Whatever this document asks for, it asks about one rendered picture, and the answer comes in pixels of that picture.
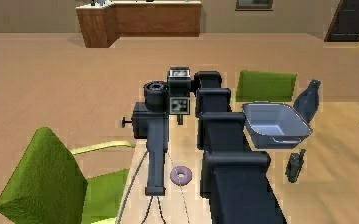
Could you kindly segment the pale wooden table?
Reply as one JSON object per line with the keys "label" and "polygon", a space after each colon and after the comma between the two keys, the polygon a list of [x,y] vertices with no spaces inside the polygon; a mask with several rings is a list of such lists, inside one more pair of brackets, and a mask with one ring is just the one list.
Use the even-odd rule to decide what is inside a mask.
{"label": "pale wooden table", "polygon": [[[311,122],[314,133],[300,144],[306,150],[298,181],[285,176],[290,152],[271,150],[268,179],[288,224],[359,224],[359,102],[322,102]],[[144,195],[148,162],[144,160],[128,198],[121,224],[211,224],[209,203],[199,196],[202,152],[196,148],[197,120],[182,126],[170,120],[165,170],[184,165],[193,180],[178,187],[165,179],[166,195]],[[145,152],[140,140],[131,172]]]}

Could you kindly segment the brown framed picture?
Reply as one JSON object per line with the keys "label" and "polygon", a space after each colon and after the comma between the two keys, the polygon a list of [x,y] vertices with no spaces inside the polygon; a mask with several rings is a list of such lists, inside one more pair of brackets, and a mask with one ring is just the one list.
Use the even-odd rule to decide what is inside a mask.
{"label": "brown framed picture", "polygon": [[236,0],[237,11],[271,11],[273,0]]}

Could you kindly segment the brown wooden counter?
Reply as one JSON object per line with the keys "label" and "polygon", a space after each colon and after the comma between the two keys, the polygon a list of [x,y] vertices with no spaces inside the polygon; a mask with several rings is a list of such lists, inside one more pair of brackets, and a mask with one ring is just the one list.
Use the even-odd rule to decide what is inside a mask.
{"label": "brown wooden counter", "polygon": [[120,37],[198,37],[200,0],[123,0],[78,6],[86,48],[109,48]]}

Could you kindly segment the purple doughnut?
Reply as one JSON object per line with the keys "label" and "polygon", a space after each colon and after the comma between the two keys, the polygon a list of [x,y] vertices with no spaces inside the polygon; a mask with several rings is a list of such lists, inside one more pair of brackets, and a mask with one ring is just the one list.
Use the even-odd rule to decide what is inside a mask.
{"label": "purple doughnut", "polygon": [[170,180],[177,186],[187,185],[192,178],[192,171],[186,166],[176,166],[170,172]]}

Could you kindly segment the small dark green bottle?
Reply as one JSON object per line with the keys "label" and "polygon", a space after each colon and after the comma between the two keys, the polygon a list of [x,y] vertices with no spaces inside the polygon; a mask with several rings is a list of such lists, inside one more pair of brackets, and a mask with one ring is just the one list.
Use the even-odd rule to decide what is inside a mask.
{"label": "small dark green bottle", "polygon": [[291,153],[286,166],[285,175],[290,183],[298,180],[299,174],[304,164],[305,149],[301,149],[299,153]]}

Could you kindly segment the green chair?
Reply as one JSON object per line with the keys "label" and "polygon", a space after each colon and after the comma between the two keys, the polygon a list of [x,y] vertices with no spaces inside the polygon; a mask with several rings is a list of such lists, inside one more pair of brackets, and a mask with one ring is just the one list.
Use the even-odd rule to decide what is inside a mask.
{"label": "green chair", "polygon": [[48,127],[36,130],[0,194],[14,224],[115,224],[129,170],[87,178]]}
{"label": "green chair", "polygon": [[291,102],[296,74],[241,70],[236,87],[237,102]]}

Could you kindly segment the dark room door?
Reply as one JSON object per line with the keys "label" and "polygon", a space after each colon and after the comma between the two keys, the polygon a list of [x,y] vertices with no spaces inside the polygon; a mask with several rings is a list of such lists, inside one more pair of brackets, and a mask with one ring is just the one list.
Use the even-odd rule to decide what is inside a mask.
{"label": "dark room door", "polygon": [[359,42],[359,0],[340,0],[325,42]]}

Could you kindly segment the dark blue bottle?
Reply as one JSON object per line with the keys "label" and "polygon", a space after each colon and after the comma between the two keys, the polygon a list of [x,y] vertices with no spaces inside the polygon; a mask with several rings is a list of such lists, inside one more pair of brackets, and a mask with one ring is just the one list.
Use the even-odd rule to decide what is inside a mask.
{"label": "dark blue bottle", "polygon": [[319,107],[320,80],[312,79],[308,87],[296,98],[293,108],[300,116],[310,123]]}

